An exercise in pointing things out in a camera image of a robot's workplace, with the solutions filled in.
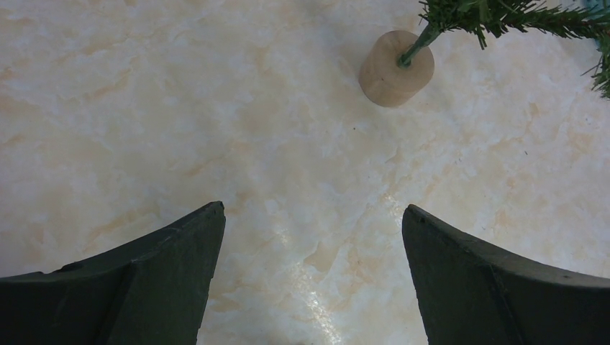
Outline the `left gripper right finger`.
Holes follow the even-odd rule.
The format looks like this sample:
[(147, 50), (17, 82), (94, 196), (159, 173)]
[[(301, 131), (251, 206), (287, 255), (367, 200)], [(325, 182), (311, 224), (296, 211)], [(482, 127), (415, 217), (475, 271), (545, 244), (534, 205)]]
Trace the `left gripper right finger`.
[(402, 237), (430, 344), (607, 344), (609, 280), (536, 262), (410, 205)]

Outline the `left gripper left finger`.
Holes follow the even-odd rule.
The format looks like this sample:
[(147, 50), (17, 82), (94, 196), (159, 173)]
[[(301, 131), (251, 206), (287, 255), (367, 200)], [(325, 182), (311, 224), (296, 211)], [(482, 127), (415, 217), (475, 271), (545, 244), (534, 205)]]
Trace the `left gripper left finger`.
[(50, 273), (1, 279), (3, 344), (195, 344), (224, 236), (211, 202)]

